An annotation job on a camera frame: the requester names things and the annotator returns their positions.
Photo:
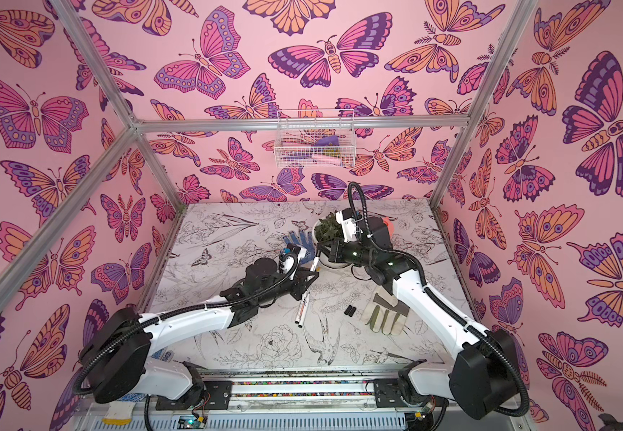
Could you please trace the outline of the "white marker pen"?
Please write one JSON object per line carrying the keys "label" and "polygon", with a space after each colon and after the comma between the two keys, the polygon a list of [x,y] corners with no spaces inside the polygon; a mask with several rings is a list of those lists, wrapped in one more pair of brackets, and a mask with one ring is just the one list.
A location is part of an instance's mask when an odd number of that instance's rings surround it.
{"label": "white marker pen", "polygon": [[299,328],[302,328],[306,319],[306,315],[309,312],[309,308],[311,305],[311,293],[310,292],[306,292],[303,296],[302,296],[302,301],[300,303],[300,307],[299,310],[297,312],[297,315],[295,317],[295,323],[298,325]]}
{"label": "white marker pen", "polygon": [[316,271],[318,269],[318,266],[320,264],[320,255],[315,255],[312,264],[311,264],[311,268],[310,271]]}

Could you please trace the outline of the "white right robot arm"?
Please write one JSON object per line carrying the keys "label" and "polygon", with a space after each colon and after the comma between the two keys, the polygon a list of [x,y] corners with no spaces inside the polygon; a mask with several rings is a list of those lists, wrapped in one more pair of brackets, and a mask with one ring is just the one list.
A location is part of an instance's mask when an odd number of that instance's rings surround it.
{"label": "white right robot arm", "polygon": [[380,292],[427,324],[451,357],[448,370],[419,361],[402,368],[397,385],[404,402],[455,402],[474,420],[491,412],[525,416],[530,396],[512,336],[469,318],[432,286],[417,257],[394,249],[388,225],[370,216],[357,182],[348,184],[347,198],[349,207],[336,213],[344,237],[319,242],[318,251],[334,263],[364,269]]}

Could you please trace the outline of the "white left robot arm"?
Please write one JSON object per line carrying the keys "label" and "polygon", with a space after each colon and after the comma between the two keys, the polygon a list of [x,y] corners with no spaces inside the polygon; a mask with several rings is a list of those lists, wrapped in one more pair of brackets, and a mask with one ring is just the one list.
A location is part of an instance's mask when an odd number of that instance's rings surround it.
{"label": "white left robot arm", "polygon": [[243,278],[205,303],[158,314],[118,311],[81,351],[71,391],[90,395],[97,404],[138,393],[172,407],[197,407],[205,398],[198,366],[162,362],[155,354],[202,333],[246,323],[281,297],[300,301],[318,277],[315,267],[302,267],[298,255],[286,251],[278,260],[256,260]]}

